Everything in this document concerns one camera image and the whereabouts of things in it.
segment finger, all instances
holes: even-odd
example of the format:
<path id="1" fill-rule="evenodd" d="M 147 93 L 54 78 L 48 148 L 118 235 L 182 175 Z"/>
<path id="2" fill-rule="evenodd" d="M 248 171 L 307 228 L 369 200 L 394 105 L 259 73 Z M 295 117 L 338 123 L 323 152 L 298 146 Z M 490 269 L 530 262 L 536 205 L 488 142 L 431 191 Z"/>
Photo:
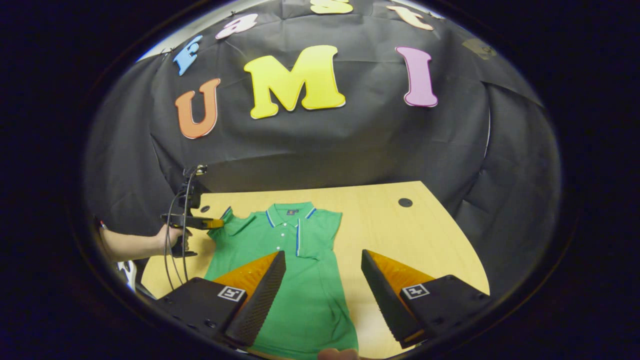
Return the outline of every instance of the finger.
<path id="1" fill-rule="evenodd" d="M 338 360 L 338 349 L 326 348 L 318 353 L 318 360 Z"/>
<path id="2" fill-rule="evenodd" d="M 340 352 L 339 360 L 359 360 L 358 352 L 355 349 L 349 348 Z"/>

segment yellow letter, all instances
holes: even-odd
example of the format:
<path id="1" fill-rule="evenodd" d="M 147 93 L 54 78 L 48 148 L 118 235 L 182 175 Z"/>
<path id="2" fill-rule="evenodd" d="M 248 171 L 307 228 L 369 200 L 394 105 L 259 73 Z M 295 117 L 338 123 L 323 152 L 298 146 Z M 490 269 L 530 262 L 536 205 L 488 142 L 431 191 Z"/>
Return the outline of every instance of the yellow letter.
<path id="1" fill-rule="evenodd" d="M 433 26 L 425 24 L 418 20 L 418 18 L 422 19 L 422 15 L 420 15 L 419 13 L 414 13 L 411 10 L 402 8 L 400 6 L 387 6 L 387 9 L 397 12 L 398 15 L 400 15 L 400 18 L 409 25 L 415 26 L 416 28 L 433 31 Z"/>
<path id="2" fill-rule="evenodd" d="M 349 13 L 353 6 L 347 4 L 349 0 L 311 0 L 311 10 L 314 13 Z"/>
<path id="3" fill-rule="evenodd" d="M 251 117 L 261 119 L 278 113 L 278 105 L 271 102 L 271 90 L 282 106 L 293 111 L 300 96 L 302 85 L 307 87 L 307 96 L 302 99 L 305 109 L 339 108 L 345 104 L 344 95 L 338 92 L 333 74 L 335 46 L 318 45 L 308 47 L 300 53 L 289 72 L 273 56 L 263 56 L 249 61 L 244 71 L 251 73 L 255 106 Z"/>

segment pink letter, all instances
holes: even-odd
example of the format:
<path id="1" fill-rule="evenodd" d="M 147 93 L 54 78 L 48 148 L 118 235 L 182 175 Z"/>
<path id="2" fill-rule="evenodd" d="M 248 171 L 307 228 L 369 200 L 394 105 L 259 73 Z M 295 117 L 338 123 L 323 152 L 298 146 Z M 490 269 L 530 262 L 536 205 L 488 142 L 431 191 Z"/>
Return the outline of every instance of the pink letter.
<path id="1" fill-rule="evenodd" d="M 410 106 L 436 106 L 438 98 L 433 95 L 429 74 L 431 56 L 424 51 L 405 46 L 396 47 L 396 51 L 404 57 L 406 71 L 409 73 L 409 92 L 404 96 L 404 101 Z"/>
<path id="2" fill-rule="evenodd" d="M 219 40 L 221 38 L 226 38 L 233 33 L 241 33 L 243 31 L 247 31 L 257 24 L 257 22 L 255 21 L 255 19 L 257 18 L 258 14 L 251 13 L 249 15 L 233 20 L 232 22 L 229 22 L 227 25 L 225 25 L 225 28 L 216 35 L 216 38 Z"/>

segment black cable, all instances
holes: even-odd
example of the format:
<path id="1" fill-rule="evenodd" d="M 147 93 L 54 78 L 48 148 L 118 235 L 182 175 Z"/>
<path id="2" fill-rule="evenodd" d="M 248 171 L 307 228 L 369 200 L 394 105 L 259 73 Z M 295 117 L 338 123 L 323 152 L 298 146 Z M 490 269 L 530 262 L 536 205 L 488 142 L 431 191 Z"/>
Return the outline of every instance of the black cable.
<path id="1" fill-rule="evenodd" d="M 191 188 L 191 180 L 198 172 L 198 169 L 194 170 L 189 176 L 189 182 L 187 183 L 187 192 L 184 194 L 184 221 L 182 223 L 182 265 L 184 266 L 184 281 L 189 281 L 187 276 L 187 257 L 184 255 L 184 248 L 187 244 L 187 209 L 189 208 L 189 189 Z"/>
<path id="2" fill-rule="evenodd" d="M 169 237 L 169 225 L 168 224 L 169 224 L 169 222 L 167 222 L 166 234 L 164 236 L 164 244 L 165 245 L 170 240 L 170 237 Z M 180 273 L 178 272 L 178 267 L 175 265 L 175 258 L 173 257 L 173 248 L 171 246 L 171 243 L 169 243 L 169 252 L 171 253 L 171 262 L 173 263 L 173 269 L 175 270 L 175 275 L 178 277 L 178 281 L 180 281 L 180 285 L 182 285 L 182 279 L 180 278 Z"/>
<path id="3" fill-rule="evenodd" d="M 178 192 L 173 197 L 173 200 L 171 201 L 171 206 L 169 206 L 169 214 L 167 214 L 167 217 L 166 217 L 166 233 L 164 234 L 164 269 L 166 270 L 166 278 L 169 279 L 169 285 L 171 285 L 171 290 L 174 290 L 174 288 L 173 288 L 173 283 L 171 282 L 171 277 L 169 276 L 169 266 L 166 262 L 166 248 L 167 248 L 167 243 L 169 241 L 169 223 L 171 220 L 171 211 L 173 209 L 173 204 L 175 204 L 175 200 L 178 199 L 181 194 L 182 192 Z M 171 252 L 171 259 L 173 261 L 173 267 L 175 268 L 175 273 L 176 275 L 178 275 L 178 280 L 180 280 L 180 284 L 182 284 L 182 279 L 180 279 L 180 274 L 178 274 L 178 267 L 175 265 L 175 260 L 173 260 L 173 251 L 171 251 L 171 248 L 169 248 L 169 251 Z"/>

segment orange letter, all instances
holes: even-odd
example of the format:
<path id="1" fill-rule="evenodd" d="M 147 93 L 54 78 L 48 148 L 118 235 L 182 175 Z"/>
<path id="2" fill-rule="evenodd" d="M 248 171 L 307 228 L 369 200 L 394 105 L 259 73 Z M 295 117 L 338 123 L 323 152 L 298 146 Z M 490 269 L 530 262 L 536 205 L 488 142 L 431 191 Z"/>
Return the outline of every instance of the orange letter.
<path id="1" fill-rule="evenodd" d="M 175 101 L 178 108 L 178 121 L 180 131 L 189 138 L 195 139 L 208 134 L 216 125 L 218 119 L 218 104 L 216 102 L 216 87 L 220 84 L 220 79 L 209 80 L 202 84 L 200 92 L 204 96 L 204 120 L 196 123 L 193 121 L 191 111 L 191 99 L 195 96 L 195 91 L 186 92 Z"/>

